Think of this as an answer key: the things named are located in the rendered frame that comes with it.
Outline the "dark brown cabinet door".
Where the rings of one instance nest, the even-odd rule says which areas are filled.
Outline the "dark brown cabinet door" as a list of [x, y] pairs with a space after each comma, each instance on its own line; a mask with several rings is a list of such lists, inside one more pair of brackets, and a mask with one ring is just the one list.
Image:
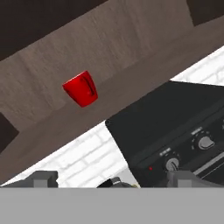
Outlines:
[[0, 153], [15, 139], [19, 131], [0, 112]]
[[186, 3], [194, 25], [224, 16], [224, 0], [186, 0]]

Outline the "black toaster oven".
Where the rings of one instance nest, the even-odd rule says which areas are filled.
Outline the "black toaster oven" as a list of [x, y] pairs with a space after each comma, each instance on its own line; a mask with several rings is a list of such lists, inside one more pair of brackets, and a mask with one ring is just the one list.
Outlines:
[[[224, 87], [167, 81], [105, 122], [141, 187], [164, 187], [165, 164], [224, 185]], [[208, 136], [214, 146], [201, 150]]]

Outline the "black kettle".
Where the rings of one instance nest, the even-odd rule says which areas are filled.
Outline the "black kettle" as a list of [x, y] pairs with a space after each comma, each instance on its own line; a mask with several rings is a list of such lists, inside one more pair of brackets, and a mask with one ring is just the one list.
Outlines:
[[98, 185], [98, 188], [110, 188], [110, 187], [114, 187], [114, 188], [134, 187], [134, 188], [137, 188], [136, 185], [131, 185], [129, 183], [122, 182], [119, 177], [109, 178], [106, 181], [104, 181], [103, 183], [101, 183], [100, 185]]

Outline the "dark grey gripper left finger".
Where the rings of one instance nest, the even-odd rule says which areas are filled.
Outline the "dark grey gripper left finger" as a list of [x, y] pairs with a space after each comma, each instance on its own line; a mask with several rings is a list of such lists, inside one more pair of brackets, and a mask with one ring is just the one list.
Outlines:
[[58, 187], [57, 171], [35, 171], [23, 180], [8, 184], [8, 187]]

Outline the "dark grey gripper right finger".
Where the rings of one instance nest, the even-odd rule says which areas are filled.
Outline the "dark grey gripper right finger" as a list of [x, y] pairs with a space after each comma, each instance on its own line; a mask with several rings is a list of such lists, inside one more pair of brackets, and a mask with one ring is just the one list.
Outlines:
[[222, 187], [201, 178], [198, 178], [190, 171], [169, 171], [167, 173], [168, 187]]

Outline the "grey toaster oven knob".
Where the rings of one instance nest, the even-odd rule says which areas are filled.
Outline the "grey toaster oven knob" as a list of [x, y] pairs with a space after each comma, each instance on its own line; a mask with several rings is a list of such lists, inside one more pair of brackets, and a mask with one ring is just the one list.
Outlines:
[[179, 169], [179, 160], [176, 157], [171, 157], [165, 164], [167, 171], [177, 171]]
[[199, 142], [198, 146], [201, 150], [208, 150], [209, 148], [214, 146], [214, 141], [209, 136], [203, 136]]

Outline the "red mug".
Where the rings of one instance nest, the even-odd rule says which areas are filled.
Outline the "red mug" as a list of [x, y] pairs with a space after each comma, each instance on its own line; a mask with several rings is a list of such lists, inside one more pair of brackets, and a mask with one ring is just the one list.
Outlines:
[[94, 81], [88, 71], [79, 73], [62, 84], [65, 92], [82, 108], [98, 99]]

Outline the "brown wooden wall cabinet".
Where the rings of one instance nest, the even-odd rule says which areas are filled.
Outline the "brown wooden wall cabinet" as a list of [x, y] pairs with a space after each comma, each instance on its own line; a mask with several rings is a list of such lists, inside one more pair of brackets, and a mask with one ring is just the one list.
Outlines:
[[[194, 25], [186, 0], [0, 0], [0, 112], [19, 131], [0, 185], [37, 169], [90, 186], [126, 167], [105, 121], [224, 46], [224, 16]], [[62, 84], [88, 71], [98, 99]]]

